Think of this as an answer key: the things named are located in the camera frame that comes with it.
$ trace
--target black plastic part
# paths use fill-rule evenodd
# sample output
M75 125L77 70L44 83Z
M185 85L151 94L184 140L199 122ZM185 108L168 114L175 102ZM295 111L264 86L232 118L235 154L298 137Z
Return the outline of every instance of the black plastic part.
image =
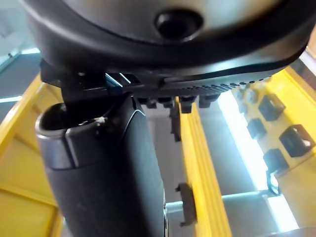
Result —
M248 106L245 103L239 103L238 109L239 109L239 113L241 114L247 114L248 112Z
M214 102L218 99L218 97L220 96L220 94L218 95L200 95L199 99L198 99L198 107L201 109L207 109L210 107L211 102Z
M22 0L22 5L50 65L76 73L133 74L139 83L123 86L123 91L143 98L218 94L231 84L269 77L301 55L316 21L314 1L287 0L231 34L158 45L112 34L61 0ZM291 21L284 21L289 16Z
M180 108L179 103L174 100L174 106L170 109L171 119L171 134L174 135L174 141L181 141L181 128L180 128Z
M279 149L268 150L263 159L268 167L270 173L280 172L287 169L289 166Z
M180 223L180 226L195 224L197 222L197 210L192 189L187 183L180 183L175 190L180 192L183 202L184 222Z
M244 89L239 89L235 92L236 98L239 100L243 99L243 96L245 94L245 90Z
M249 89L247 90L247 95L246 95L246 99L248 102L255 104L258 102L258 96L259 96L259 92L255 89Z
M260 140L267 133L259 118L252 119L247 128L253 140Z
M196 100L196 96L181 96L179 101L181 104L181 112L189 114L192 111L192 103Z
M279 140L291 157L301 157L315 146L315 141L301 124L289 126Z
M173 97L158 98L158 102L163 104L163 107L166 109L171 109L174 106L174 98Z
M171 41L182 41L196 33L203 24L203 18L188 9L173 9L159 14L155 27L161 37Z
M276 195L276 196L280 196L282 194L280 186L278 184L273 184L272 182L272 176L274 175L273 173L270 173L269 171L266 172L267 175L267 186L268 186L268 190Z
M275 121L285 110L285 105L277 95L265 95L259 105L259 111L266 121Z
M146 106L148 109L156 109L157 108L156 100L148 99Z
M56 105L37 124L67 225L75 237L163 237L163 183L146 117L132 97L102 114L68 128L67 110Z

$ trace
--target black bracket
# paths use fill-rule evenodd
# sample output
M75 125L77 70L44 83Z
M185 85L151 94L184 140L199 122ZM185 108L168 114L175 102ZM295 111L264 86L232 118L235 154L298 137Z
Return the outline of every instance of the black bracket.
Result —
M197 210L192 189L187 183L180 183L176 188L176 192L180 192L183 202L184 222L180 223L180 226L195 224L197 222Z

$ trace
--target metal rod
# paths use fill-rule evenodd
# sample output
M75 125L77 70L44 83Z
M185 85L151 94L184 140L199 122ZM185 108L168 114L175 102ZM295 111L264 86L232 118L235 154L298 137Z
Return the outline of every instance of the metal rod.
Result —
M260 199L263 197L263 195L266 195L268 197L274 196L269 190L260 190L240 194L223 195L222 199L223 201L251 201L255 199ZM166 203L166 211L167 214L183 211L183 202L175 201Z

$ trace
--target black grip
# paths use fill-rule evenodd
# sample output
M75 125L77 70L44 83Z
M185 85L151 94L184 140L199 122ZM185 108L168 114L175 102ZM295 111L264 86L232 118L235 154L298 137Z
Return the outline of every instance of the black grip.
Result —
M130 119L118 117L121 112L111 113L113 116L104 123L95 120L67 129L60 132L60 139L54 131L54 141L60 141L54 147L59 144L62 152L47 152L49 131L39 122L46 173L74 237L164 235L164 194L158 162L146 117L139 109L133 111L123 113L130 114ZM117 129L111 120L124 128ZM71 161L66 162L68 167L50 162L61 153Z

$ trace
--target gray floor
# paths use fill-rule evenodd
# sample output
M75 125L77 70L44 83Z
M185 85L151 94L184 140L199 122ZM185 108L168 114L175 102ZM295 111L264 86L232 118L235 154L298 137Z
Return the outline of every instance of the gray floor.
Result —
M179 193L175 192L175 188L179 183L186 182L186 177L182 162L181 143L175 143L173 135L170 134L171 121L168 117L169 110L164 109L159 104L155 110L145 109L145 113L155 145L166 201L180 201L181 197ZM194 228L192 226L180 227L180 222L183 221L182 213L169 215L170 237L194 236Z

